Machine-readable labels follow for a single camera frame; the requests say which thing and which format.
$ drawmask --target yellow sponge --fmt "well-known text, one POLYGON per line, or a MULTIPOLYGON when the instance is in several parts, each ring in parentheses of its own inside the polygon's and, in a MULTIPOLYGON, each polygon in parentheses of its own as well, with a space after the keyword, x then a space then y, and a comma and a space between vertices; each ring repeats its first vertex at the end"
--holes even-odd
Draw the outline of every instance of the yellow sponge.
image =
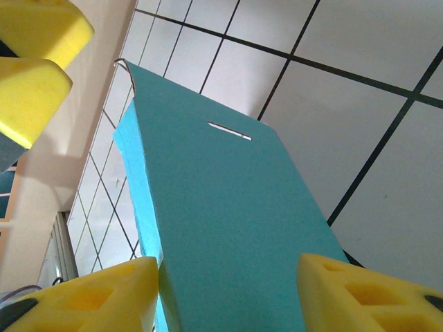
POLYGON ((67 0, 0 1, 0 40, 19 57, 49 59, 65 69, 93 32, 67 0))
POLYGON ((307 332, 443 331, 443 294, 358 266, 303 254, 297 287, 307 332))
POLYGON ((52 61, 0 57, 0 132, 30 149, 71 87, 52 61))
POLYGON ((153 257, 141 257, 29 294, 38 304, 7 332, 152 331, 159 293, 153 257))

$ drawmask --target yellow foam block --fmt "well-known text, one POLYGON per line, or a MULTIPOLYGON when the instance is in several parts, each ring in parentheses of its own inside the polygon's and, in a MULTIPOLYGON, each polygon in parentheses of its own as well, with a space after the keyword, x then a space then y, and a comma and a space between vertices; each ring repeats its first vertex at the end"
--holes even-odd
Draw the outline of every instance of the yellow foam block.
POLYGON ((141 257, 29 294, 39 303, 6 331, 151 332, 158 275, 156 259, 141 257))
POLYGON ((0 1, 0 40, 19 57, 49 59, 66 68, 93 33, 67 0, 0 1))
POLYGON ((307 332, 443 331, 443 294, 358 266, 303 254, 297 287, 307 332))
POLYGON ((0 132, 31 148, 71 87, 52 61, 0 57, 0 132))

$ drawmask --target white wall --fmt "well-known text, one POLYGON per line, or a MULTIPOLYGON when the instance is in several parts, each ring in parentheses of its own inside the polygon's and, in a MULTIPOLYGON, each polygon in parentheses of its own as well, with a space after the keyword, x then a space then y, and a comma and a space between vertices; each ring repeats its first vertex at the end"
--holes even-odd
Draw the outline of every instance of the white wall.
POLYGON ((69 210, 93 130, 113 73, 135 0, 73 0, 96 33, 67 68, 74 85, 46 130, 26 154, 19 177, 0 291, 37 281, 58 211, 69 210))

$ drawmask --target teal foam board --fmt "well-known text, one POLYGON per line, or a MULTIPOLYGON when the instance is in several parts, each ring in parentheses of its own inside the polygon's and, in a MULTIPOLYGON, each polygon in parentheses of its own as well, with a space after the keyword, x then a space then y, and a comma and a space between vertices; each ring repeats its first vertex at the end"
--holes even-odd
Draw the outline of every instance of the teal foam board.
POLYGON ((136 93, 118 146, 124 159, 141 160, 128 181, 135 188, 130 177, 146 179, 130 190, 136 211, 153 209, 148 221, 136 214, 143 247, 143 224, 154 218, 158 226, 169 330, 304 331, 299 255, 347 260, 277 134, 128 67, 136 93))

